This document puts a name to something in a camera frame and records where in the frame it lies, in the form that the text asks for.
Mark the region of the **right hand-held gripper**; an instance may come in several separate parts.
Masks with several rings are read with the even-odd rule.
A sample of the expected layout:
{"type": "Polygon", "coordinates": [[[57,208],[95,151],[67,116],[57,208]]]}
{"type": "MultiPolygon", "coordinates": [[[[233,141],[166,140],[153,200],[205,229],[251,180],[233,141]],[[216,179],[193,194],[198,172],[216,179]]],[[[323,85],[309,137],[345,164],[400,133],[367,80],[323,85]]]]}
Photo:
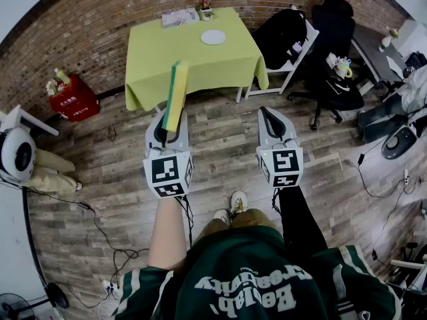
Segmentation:
{"type": "Polygon", "coordinates": [[[303,175],[303,150],[294,124],[279,111],[262,106],[258,111],[258,135],[256,155],[268,185],[298,186],[303,175]]]}

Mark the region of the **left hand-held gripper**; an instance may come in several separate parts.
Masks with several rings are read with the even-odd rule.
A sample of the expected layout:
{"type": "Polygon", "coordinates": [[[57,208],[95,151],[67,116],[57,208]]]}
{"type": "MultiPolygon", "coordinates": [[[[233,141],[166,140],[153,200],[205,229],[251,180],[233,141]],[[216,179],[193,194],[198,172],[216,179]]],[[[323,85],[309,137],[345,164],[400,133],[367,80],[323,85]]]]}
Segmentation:
{"type": "Polygon", "coordinates": [[[187,113],[181,112],[176,131],[167,132],[167,150],[161,150],[165,148],[164,114],[165,110],[159,112],[145,132],[145,148],[148,150],[143,168],[148,187],[157,198],[182,197],[189,192],[194,171],[187,113]]]}

